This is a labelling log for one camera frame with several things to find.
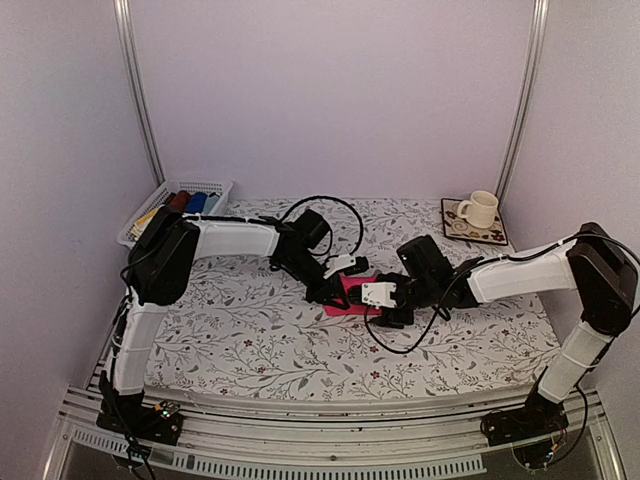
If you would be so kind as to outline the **right robot arm white sleeve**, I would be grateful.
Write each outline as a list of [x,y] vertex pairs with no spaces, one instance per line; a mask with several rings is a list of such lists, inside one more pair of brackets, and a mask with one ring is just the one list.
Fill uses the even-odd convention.
[[577,292],[582,311],[561,349],[534,383],[523,406],[485,415],[481,430],[492,446],[567,427],[563,402],[631,324],[639,284],[639,257],[590,222],[547,246],[452,267],[429,236],[403,245],[398,255],[410,279],[442,284],[444,296],[465,280],[475,307],[507,297],[555,290]]

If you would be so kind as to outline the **green and cream patterned towel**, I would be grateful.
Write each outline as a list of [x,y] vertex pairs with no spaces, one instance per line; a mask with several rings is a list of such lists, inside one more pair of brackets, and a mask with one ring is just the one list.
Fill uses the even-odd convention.
[[141,235],[144,233],[144,230],[147,228],[151,220],[156,215],[157,211],[158,209],[153,209],[150,212],[143,215],[142,217],[140,217],[139,219],[134,221],[131,227],[130,233],[135,240],[141,237]]

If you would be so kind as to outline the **pink towel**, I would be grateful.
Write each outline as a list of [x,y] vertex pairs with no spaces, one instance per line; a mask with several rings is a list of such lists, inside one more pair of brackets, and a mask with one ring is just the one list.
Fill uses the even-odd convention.
[[340,316],[364,316],[368,314],[380,314],[381,311],[378,308],[367,306],[362,302],[361,287],[366,283],[373,283],[376,277],[362,277],[362,276],[340,276],[344,293],[348,301],[349,307],[347,309],[337,308],[335,306],[324,306],[324,312],[329,317]]

